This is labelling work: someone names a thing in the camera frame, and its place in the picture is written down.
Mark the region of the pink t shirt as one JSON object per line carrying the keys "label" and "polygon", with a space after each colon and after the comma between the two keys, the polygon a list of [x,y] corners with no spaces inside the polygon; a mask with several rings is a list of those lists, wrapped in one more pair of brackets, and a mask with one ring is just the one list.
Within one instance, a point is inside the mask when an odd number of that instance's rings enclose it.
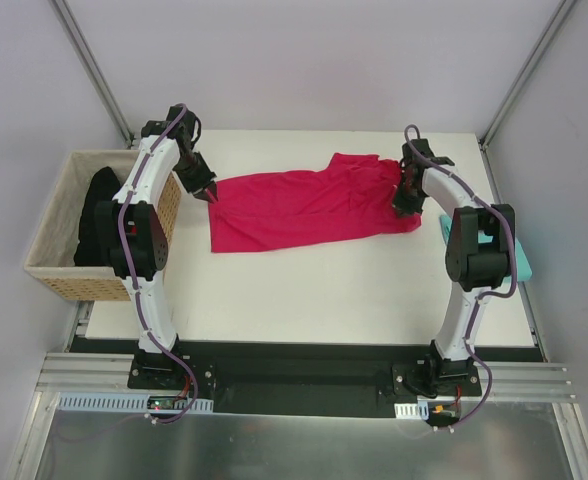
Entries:
{"label": "pink t shirt", "polygon": [[411,233],[421,216],[400,216],[392,205],[401,179],[396,160],[336,153],[320,171],[223,180],[208,210],[211,251],[259,253]]}

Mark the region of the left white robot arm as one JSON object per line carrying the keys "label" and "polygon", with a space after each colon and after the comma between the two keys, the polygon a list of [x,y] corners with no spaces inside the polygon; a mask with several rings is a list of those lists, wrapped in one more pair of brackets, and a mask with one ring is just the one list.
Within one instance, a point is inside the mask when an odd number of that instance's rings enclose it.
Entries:
{"label": "left white robot arm", "polygon": [[196,199],[218,200],[216,174],[196,150],[201,129],[198,116],[183,103],[171,106],[164,120],[148,121],[123,186],[95,208],[101,254],[129,295],[139,349],[149,354],[172,351],[178,339],[163,285],[169,243],[158,208],[165,184],[176,176]]}

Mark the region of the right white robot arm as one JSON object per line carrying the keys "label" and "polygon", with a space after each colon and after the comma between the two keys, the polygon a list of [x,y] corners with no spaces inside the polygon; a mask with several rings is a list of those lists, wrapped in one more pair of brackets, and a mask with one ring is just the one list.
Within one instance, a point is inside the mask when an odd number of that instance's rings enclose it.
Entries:
{"label": "right white robot arm", "polygon": [[424,369],[426,387],[447,394],[460,381],[452,362],[474,355],[485,305],[509,298],[517,287],[515,212],[508,204],[489,204],[458,175],[447,157],[436,157],[425,138],[402,146],[401,180],[392,205],[401,216],[423,212],[426,199],[450,218],[445,268],[452,282],[442,327],[433,345],[439,361]]}

